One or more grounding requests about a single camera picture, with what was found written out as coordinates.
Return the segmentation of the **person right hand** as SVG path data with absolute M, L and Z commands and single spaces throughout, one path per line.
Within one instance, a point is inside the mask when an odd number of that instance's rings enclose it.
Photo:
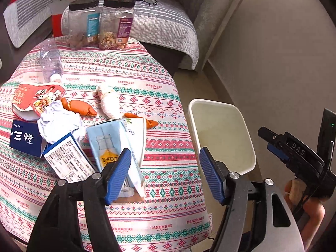
M 311 242 L 316 235 L 323 218 L 325 216 L 325 208 L 321 201 L 317 198 L 310 198 L 304 205 L 303 209 L 309 216 L 309 220 L 301 230 L 301 238 L 305 251 L 309 250 Z

